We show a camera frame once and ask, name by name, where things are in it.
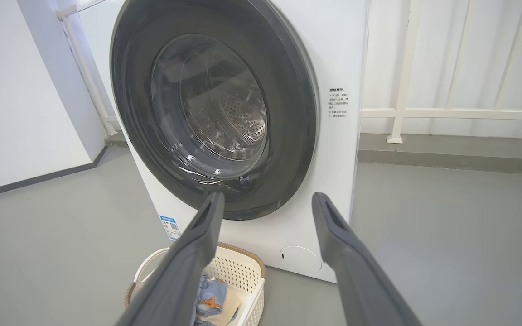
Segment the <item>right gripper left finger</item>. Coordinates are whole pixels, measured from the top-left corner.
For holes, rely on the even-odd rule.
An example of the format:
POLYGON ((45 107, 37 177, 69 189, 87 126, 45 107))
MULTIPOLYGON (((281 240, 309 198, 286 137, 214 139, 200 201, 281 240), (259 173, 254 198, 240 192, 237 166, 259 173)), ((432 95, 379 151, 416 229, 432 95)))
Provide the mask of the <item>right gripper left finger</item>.
POLYGON ((192 326, 199 279, 215 257, 224 195, 210 194, 125 309, 118 326, 192 326))

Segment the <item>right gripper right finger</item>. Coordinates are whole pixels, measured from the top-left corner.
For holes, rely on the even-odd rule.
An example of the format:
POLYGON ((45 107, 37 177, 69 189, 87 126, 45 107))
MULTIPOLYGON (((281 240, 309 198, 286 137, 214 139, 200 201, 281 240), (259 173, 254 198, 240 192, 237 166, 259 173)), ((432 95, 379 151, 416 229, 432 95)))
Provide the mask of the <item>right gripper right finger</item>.
POLYGON ((348 326, 419 326, 420 320, 327 194, 311 208, 323 261, 335 272, 348 326))

